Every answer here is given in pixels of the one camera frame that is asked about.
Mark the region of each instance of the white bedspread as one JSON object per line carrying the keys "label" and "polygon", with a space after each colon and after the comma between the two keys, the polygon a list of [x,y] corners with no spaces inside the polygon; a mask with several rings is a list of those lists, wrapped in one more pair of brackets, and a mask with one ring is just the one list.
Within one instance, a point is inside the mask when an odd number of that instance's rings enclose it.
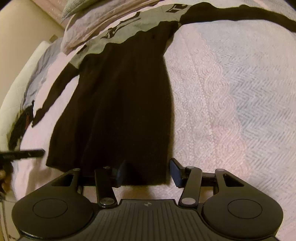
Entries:
{"label": "white bedspread", "polygon": [[[210,2],[218,7],[247,3],[296,19],[295,11],[280,0],[233,0],[227,1],[228,5],[226,1]],[[34,111],[42,106],[54,80],[79,49],[69,56],[58,55],[37,95]],[[224,168],[274,198],[284,210],[277,235],[283,241],[296,237],[295,56],[296,35],[263,20],[182,26],[164,55],[174,99],[174,157],[182,165],[204,172]],[[75,77],[42,121],[29,127],[22,149],[48,151],[54,125],[77,83]],[[14,164],[13,189],[18,199],[61,174],[45,163],[46,156]],[[178,200],[181,192],[173,182],[115,189],[118,200]],[[84,195],[96,202],[93,188],[86,188]]]}

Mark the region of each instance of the dark cloth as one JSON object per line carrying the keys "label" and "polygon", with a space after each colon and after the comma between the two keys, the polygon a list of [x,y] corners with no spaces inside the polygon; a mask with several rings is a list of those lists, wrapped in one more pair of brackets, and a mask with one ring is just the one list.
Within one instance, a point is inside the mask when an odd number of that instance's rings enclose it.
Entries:
{"label": "dark cloth", "polygon": [[32,122],[34,118],[33,107],[34,101],[32,101],[32,105],[28,106],[23,111],[23,113],[20,115],[17,122],[15,123],[8,142],[9,150],[14,150],[16,148],[18,140],[22,139],[29,124]]}
{"label": "dark cloth", "polygon": [[[167,12],[186,7],[175,4]],[[163,61],[166,42],[182,24],[220,19],[266,19],[296,31],[296,22],[264,9],[245,5],[218,9],[200,3],[191,6],[180,21],[161,21],[123,43],[107,43],[103,52],[87,54],[79,69],[68,64],[37,111],[33,125],[66,84],[80,75],[54,128],[47,165],[64,172],[79,167],[84,176],[93,176],[96,167],[126,161],[131,177],[126,184],[165,182],[172,110]]]}

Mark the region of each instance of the pillowcase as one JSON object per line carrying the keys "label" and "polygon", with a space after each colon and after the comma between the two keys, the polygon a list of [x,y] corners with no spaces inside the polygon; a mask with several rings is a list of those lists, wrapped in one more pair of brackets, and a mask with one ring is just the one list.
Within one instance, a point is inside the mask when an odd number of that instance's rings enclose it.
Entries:
{"label": "pillowcase", "polygon": [[82,11],[83,9],[94,4],[98,0],[68,0],[64,10],[61,21],[64,21],[66,18],[74,15],[75,13]]}
{"label": "pillowcase", "polygon": [[114,21],[123,16],[153,6],[160,0],[103,0],[75,14],[70,19],[61,44],[65,54],[73,51],[81,43],[98,35]]}
{"label": "pillowcase", "polygon": [[57,39],[48,47],[48,49],[39,59],[24,93],[24,98],[21,105],[23,110],[32,104],[32,101],[35,100],[35,97],[42,84],[46,81],[49,66],[56,60],[58,54],[61,52],[61,43],[62,38]]}
{"label": "pillowcase", "polygon": [[31,55],[21,72],[12,83],[0,108],[0,150],[8,151],[8,135],[12,130],[15,120],[20,115],[20,106],[24,91],[30,76],[34,72],[38,60],[50,44],[46,41],[40,43]]}

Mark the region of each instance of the bed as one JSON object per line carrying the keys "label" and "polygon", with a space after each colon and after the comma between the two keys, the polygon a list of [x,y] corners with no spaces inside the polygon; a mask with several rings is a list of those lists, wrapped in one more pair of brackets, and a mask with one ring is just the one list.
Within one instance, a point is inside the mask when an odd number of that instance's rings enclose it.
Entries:
{"label": "bed", "polygon": [[[21,106],[17,110],[21,112],[34,100],[36,116],[58,76],[77,55],[88,51],[92,39],[107,36],[110,30],[133,19],[138,12],[145,14],[165,8],[174,11],[199,1],[139,1],[123,9],[116,5],[118,2],[125,1],[95,3],[73,15],[64,38],[49,47],[32,76],[27,78],[26,89],[22,89],[25,94],[18,94],[22,99],[13,103],[7,97],[4,108]],[[282,0],[209,2],[217,8],[245,4],[296,20],[295,10]],[[296,236],[295,55],[296,34],[266,20],[182,25],[163,55],[173,101],[171,155],[183,166],[196,166],[204,172],[224,168],[274,198],[284,211],[277,237],[287,241]],[[16,81],[12,88],[17,89],[19,85]],[[20,149],[43,148],[46,155],[13,163],[12,189],[17,200],[63,173],[46,166],[46,162],[55,126],[77,86],[79,76],[65,85],[38,124],[28,126]],[[10,128],[17,113],[13,115],[7,123]],[[5,141],[2,138],[3,149],[8,146]],[[178,200],[182,190],[170,181],[160,185],[122,186],[114,192],[118,200]],[[96,202],[93,187],[85,187],[83,194]]]}

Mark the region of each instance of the blanket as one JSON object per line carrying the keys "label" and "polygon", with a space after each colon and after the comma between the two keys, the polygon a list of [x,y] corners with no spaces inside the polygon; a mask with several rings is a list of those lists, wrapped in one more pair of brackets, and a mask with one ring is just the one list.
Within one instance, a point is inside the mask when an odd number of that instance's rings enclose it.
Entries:
{"label": "blanket", "polygon": [[64,172],[78,167],[84,176],[94,176],[97,167],[125,161],[130,178],[124,183],[164,183],[171,155],[171,94],[162,59],[166,43],[181,25],[225,19],[265,19],[296,32],[296,22],[289,18],[246,5],[221,9],[205,2],[171,4],[136,13],[89,41],[37,110],[33,127],[80,75],[54,128],[46,164]]}
{"label": "blanket", "polygon": [[[284,2],[257,2],[295,19],[293,9]],[[205,172],[225,168],[278,201],[284,210],[278,232],[283,240],[294,239],[296,225],[295,46],[295,34],[277,24],[222,20],[182,26],[164,54],[173,96],[173,156],[184,166]],[[52,64],[34,111],[42,107],[67,64],[58,61],[69,61],[72,56],[59,55]],[[21,148],[48,150],[55,123],[77,84],[75,77],[42,121],[28,128]],[[46,167],[46,159],[16,164],[19,172],[15,172],[13,187],[18,198],[61,174]],[[115,189],[118,200],[178,200],[181,192],[172,182]],[[96,200],[91,188],[85,188],[84,195]]]}

